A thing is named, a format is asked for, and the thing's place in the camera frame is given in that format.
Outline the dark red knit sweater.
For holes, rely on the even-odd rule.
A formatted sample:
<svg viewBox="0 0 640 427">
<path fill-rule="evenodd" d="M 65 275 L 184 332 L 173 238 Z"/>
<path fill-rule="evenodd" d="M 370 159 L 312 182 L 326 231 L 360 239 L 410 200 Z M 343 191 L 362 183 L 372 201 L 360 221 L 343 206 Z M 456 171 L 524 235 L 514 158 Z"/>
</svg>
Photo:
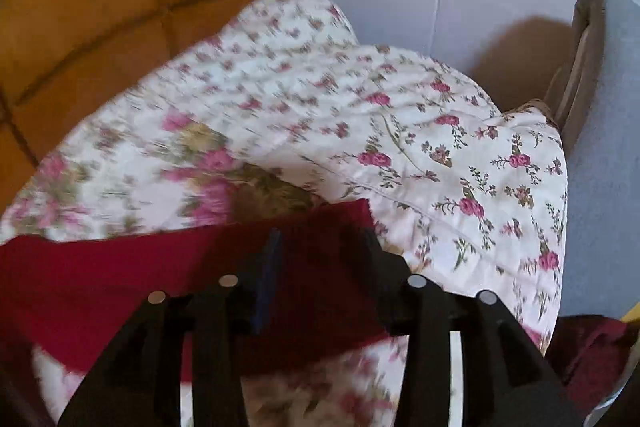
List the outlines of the dark red knit sweater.
<svg viewBox="0 0 640 427">
<path fill-rule="evenodd" d="M 185 296 L 240 274 L 280 234 L 264 329 L 240 344 L 247 375 L 296 371 L 385 337 L 358 281 L 373 220 L 363 200 L 288 217 L 116 239 L 14 237 L 1 248 L 1 348 L 37 345 L 87 372 L 152 291 Z"/>
</svg>

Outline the floral bedspread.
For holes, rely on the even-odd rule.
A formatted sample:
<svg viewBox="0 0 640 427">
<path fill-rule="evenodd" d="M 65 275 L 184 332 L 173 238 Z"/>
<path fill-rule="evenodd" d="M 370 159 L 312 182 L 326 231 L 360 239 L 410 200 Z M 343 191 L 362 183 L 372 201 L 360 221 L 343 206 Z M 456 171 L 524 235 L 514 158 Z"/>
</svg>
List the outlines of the floral bedspread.
<svg viewBox="0 0 640 427">
<path fill-rule="evenodd" d="M 363 46 L 326 0 L 254 1 L 47 145 L 1 235 L 106 239 L 358 198 L 414 272 L 495 291 L 548 347 L 567 174 L 544 106 L 501 112 L 445 64 Z"/>
</svg>

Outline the grey upholstered chair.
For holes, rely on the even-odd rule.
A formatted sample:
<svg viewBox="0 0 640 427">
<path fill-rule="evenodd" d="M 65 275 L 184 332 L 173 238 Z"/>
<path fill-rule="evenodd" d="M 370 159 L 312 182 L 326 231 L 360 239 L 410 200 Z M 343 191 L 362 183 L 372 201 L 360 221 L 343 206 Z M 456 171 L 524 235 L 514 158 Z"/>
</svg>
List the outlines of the grey upholstered chair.
<svg viewBox="0 0 640 427">
<path fill-rule="evenodd" d="M 568 168 L 561 312 L 620 317 L 639 300 L 638 3 L 576 1 L 546 103 Z"/>
</svg>

